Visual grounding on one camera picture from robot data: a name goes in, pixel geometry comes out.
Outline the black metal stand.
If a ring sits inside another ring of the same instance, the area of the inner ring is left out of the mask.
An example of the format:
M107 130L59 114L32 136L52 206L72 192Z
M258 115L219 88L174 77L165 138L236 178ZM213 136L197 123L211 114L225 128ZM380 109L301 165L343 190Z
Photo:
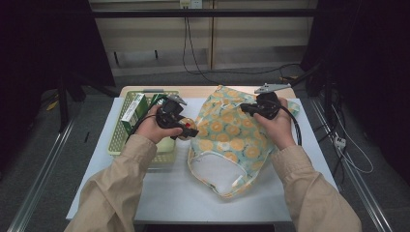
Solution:
M58 101L60 108L60 132L63 132L69 123L69 108L67 101L67 88L64 82L64 76L61 75L58 80Z
M332 109L332 100L333 100L333 92L332 92L332 74L330 65L323 60L321 62L321 70L323 73L324 78L324 101L323 101L323 108L324 108L324 117L325 117L325 124L327 134L330 135L334 128L335 124L333 121L333 109Z

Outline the black metal crossbar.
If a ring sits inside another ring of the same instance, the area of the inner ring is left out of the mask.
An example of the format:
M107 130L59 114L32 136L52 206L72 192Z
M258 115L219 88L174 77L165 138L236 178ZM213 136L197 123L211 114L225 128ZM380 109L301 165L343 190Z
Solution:
M202 9L202 10L94 10L96 18L132 17L305 17L321 15L320 11L309 9L277 10L239 10L239 9Z

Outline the dark green box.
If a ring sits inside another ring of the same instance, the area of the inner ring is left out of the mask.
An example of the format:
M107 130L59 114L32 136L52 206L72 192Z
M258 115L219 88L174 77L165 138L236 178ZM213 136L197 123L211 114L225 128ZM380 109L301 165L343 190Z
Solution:
M163 104L167 100L167 94L155 94L150 101L150 105Z

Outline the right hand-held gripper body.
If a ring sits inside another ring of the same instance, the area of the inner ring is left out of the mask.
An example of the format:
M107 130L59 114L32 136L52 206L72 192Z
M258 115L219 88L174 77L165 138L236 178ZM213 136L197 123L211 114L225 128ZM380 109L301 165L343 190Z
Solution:
M281 110L288 116L291 115L287 109L287 105L281 102L276 94L277 87L277 84L265 83L254 91L257 95L256 103L258 106L258 113L256 115L262 116L268 120L274 119Z

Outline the white wall outlet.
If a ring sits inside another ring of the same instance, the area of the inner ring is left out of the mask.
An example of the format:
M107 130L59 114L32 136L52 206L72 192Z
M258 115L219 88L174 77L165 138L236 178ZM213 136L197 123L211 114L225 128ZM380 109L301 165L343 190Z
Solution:
M181 9L201 9L203 7L202 0L179 0Z

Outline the small round yellowish jar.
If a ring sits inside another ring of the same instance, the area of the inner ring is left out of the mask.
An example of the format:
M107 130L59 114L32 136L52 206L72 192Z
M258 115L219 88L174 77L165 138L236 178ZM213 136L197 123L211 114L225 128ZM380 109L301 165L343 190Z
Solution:
M179 125L181 127L186 127L186 128L191 128L191 129L196 129L197 130L197 126L195 124L195 122L193 121L193 119L191 118L183 118L179 121Z

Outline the black curtain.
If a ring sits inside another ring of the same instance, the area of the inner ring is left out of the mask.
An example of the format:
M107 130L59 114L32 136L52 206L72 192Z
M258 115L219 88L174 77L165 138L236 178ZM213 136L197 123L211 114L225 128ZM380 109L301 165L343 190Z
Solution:
M15 159L43 92L115 84L89 0L0 0L0 170Z
M328 63L338 90L410 185L410 0L317 0L301 67Z

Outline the person's left hand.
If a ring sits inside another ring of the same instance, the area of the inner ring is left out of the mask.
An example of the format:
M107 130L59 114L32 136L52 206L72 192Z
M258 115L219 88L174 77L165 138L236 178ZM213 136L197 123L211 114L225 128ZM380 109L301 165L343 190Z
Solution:
M146 137L158 144L163 138L177 136L182 133L181 128L163 129L157 124L156 115L160 106L154 105L149 111L144 121L136 130L136 134Z

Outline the person's right hand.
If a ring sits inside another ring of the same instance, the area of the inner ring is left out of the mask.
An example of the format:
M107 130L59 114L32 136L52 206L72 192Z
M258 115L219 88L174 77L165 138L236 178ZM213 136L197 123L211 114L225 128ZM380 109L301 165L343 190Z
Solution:
M291 118L284 111L281 110L272 120L259 115L253 118L265 129L280 151L296 144L291 130Z

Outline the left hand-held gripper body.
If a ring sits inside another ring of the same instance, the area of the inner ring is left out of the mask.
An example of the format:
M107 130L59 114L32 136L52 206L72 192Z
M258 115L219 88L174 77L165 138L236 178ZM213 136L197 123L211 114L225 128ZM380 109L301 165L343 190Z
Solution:
M184 110L184 105L187 103L178 95L169 95L161 103L161 107L157 110L157 124L163 129L184 128L181 123L183 116L181 112Z

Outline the white box with green stripe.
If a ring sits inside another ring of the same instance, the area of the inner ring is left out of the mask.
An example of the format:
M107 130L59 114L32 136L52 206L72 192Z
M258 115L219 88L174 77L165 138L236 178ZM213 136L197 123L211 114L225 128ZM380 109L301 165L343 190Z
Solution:
M120 122L127 134L132 134L132 129L148 109L148 102L143 93L132 93L126 97L124 113Z

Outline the pale green perforated plastic basket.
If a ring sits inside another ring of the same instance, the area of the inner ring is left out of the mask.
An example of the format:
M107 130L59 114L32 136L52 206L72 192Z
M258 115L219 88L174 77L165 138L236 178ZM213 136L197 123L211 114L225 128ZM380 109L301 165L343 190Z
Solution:
M129 137L127 134L126 130L124 129L124 126L120 122L120 119L125 111L124 106L125 106L125 100L126 97L132 93L143 93L142 91L129 91L127 94L123 96L123 103L121 106L120 113L117 117L116 120L116 125L114 127L114 131L111 134L111 138L108 143L107 147L107 152L113 156L113 157L118 157ZM164 93L143 93L146 96L148 104L150 104L151 98L155 94L167 94L169 95L178 95L179 91L178 90L164 90ZM160 165L160 164L170 164L173 163L176 159L176 155L174 153L175 151L175 146L176 146L176 141L167 137L163 139L158 145L158 150L157 154L154 157L152 164Z

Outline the orange slice print fabric bag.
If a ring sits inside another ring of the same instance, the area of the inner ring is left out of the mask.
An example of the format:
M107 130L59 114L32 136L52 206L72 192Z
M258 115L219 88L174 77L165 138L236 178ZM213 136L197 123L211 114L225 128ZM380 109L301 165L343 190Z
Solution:
M195 119L198 135L190 141L191 174L223 198L250 188L278 147L241 103L257 95L220 86L202 104Z

